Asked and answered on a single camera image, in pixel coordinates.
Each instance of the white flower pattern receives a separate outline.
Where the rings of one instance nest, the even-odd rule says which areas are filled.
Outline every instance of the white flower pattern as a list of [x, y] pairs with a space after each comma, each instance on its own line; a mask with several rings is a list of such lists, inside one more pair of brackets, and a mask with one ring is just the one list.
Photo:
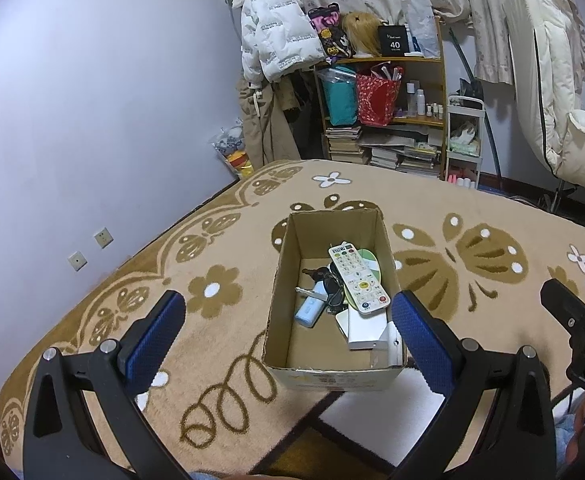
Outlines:
[[[159, 370], [155, 378], [152, 380], [152, 384], [150, 385], [151, 388], [163, 388], [168, 384], [170, 376], [168, 372], [165, 370]], [[150, 398], [150, 390], [135, 396], [134, 400], [137, 403], [137, 406], [140, 409], [140, 412], [143, 412], [148, 405], [148, 399]]]
[[579, 250], [572, 244], [570, 245], [570, 249], [572, 252], [567, 254], [568, 259], [577, 264], [581, 272], [585, 274], [585, 254], [579, 254]]
[[312, 180], [321, 182], [321, 184], [319, 184], [319, 187], [330, 187], [333, 184], [350, 184], [352, 182], [352, 180], [348, 180], [347, 178], [339, 178], [338, 171], [333, 171], [330, 174], [330, 176], [322, 175], [314, 176], [312, 177]]

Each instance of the white chair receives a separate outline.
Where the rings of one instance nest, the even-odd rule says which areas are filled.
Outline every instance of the white chair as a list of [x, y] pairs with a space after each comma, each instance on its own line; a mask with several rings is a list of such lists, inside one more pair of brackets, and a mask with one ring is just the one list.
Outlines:
[[519, 122], [537, 158], [565, 182], [585, 187], [585, 111], [575, 93], [567, 0], [507, 0]]

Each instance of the black box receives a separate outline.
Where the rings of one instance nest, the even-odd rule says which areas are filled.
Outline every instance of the black box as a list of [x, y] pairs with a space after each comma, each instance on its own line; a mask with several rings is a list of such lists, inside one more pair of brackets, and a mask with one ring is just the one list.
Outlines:
[[400, 57], [410, 52], [408, 34], [403, 25], [380, 25], [378, 34], [382, 56]]

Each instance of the metal screw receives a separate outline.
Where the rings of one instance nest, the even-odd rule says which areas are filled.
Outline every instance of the metal screw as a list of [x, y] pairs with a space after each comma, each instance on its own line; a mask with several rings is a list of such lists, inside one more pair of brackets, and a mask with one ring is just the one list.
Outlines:
[[462, 342], [461, 346], [465, 348], [468, 352], [476, 352], [479, 350], [479, 343], [477, 343], [474, 339], [466, 337]]
[[114, 339], [106, 339], [101, 345], [99, 345], [99, 350], [104, 354], [109, 354], [115, 348], [117, 348], [117, 341]]
[[50, 361], [53, 357], [55, 357], [55, 355], [57, 355], [57, 349], [56, 348], [48, 348], [44, 352], [44, 359], [46, 359], [47, 361]]
[[530, 345], [526, 345], [523, 347], [523, 355], [525, 355], [528, 359], [532, 359], [533, 357], [537, 356], [537, 351]]

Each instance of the beige coat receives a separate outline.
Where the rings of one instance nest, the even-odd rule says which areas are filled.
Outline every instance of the beige coat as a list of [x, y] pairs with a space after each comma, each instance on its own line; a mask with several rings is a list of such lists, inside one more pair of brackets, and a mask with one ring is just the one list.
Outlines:
[[[281, 105], [272, 91], [272, 86], [267, 84], [264, 88], [255, 90], [248, 88], [248, 82], [241, 78], [237, 83], [237, 90], [239, 91], [241, 120], [244, 123], [246, 153], [253, 168], [258, 170], [275, 160], [301, 158], [288, 121], [286, 121]], [[258, 92], [259, 115], [253, 97], [255, 92]]]

